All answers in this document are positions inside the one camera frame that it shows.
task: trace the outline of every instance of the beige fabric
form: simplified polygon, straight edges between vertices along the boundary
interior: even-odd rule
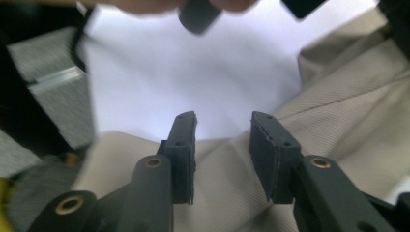
[[[336,160],[359,189],[377,197],[410,170],[410,66],[383,30],[375,31],[383,24],[372,12],[304,50],[306,87],[275,113],[304,154]],[[104,195],[157,147],[120,133],[103,137],[74,188]],[[292,206],[265,201],[248,131],[198,143],[194,205],[175,206],[174,220],[178,232],[297,231]]]

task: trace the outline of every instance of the yellow object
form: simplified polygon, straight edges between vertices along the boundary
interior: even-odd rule
[[[14,230],[7,221],[5,211],[5,204],[7,204],[9,191],[11,189],[11,182],[7,179],[0,178],[0,232],[13,232]]]

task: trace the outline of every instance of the screw hole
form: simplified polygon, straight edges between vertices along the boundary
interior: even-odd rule
[[[148,159],[148,160],[145,162],[145,165],[146,165],[147,167],[151,167],[151,168],[159,167],[159,166],[162,165],[162,160],[157,159],[157,158]]]
[[[329,162],[327,162],[327,161],[324,160],[324,159],[319,159],[319,158],[311,159],[311,160],[310,160],[310,163],[311,163],[313,166],[319,167],[319,168],[330,168],[330,167],[331,167],[331,164],[330,164]]]
[[[359,221],[356,226],[362,232],[377,232],[377,230],[367,222]]]
[[[67,197],[55,208],[57,215],[68,215],[77,211],[84,204],[84,198],[81,195]]]

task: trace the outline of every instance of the gray fabric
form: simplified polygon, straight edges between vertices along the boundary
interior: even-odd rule
[[[67,27],[9,46],[23,78],[32,81],[74,66],[69,47],[74,28]]]
[[[69,168],[60,159],[49,156],[30,168],[18,180],[7,216],[16,232],[25,232],[53,198],[70,190],[80,165]]]
[[[74,66],[68,46],[73,28],[65,28],[28,41],[15,43],[9,49],[16,65],[27,81],[58,73]],[[42,91],[32,91],[35,98],[60,132],[73,147],[83,146],[94,139],[94,126],[85,73],[61,81]],[[0,131],[0,177],[10,177],[39,162],[29,150]]]

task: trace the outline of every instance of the white surface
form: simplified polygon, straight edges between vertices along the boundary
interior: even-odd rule
[[[245,14],[223,14],[202,37],[176,13],[100,8],[86,44],[97,134],[160,141],[176,115],[195,110],[197,139],[237,135],[253,110],[270,113],[298,92],[301,47],[374,5],[332,0],[298,22],[278,0],[266,0]]]

